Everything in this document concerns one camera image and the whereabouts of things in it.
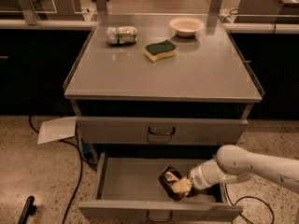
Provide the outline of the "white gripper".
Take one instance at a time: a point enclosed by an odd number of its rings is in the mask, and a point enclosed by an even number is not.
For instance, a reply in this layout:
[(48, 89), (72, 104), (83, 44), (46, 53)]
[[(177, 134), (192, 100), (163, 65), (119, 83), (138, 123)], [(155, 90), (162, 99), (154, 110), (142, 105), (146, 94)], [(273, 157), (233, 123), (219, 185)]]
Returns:
[(225, 172), (220, 168), (216, 159), (212, 159), (194, 166), (188, 173), (188, 178), (183, 177), (171, 185), (174, 193), (189, 192), (195, 189), (208, 189), (223, 181)]

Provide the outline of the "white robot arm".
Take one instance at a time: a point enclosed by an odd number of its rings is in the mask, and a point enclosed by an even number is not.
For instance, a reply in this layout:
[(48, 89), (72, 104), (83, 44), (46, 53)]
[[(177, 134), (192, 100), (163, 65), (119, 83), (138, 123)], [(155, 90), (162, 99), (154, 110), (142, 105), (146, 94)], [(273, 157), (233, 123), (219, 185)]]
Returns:
[(186, 177), (176, 178), (171, 190), (186, 196), (191, 189), (246, 182), (253, 175), (299, 193), (299, 160), (257, 154), (232, 145), (221, 147), (213, 159), (194, 166)]

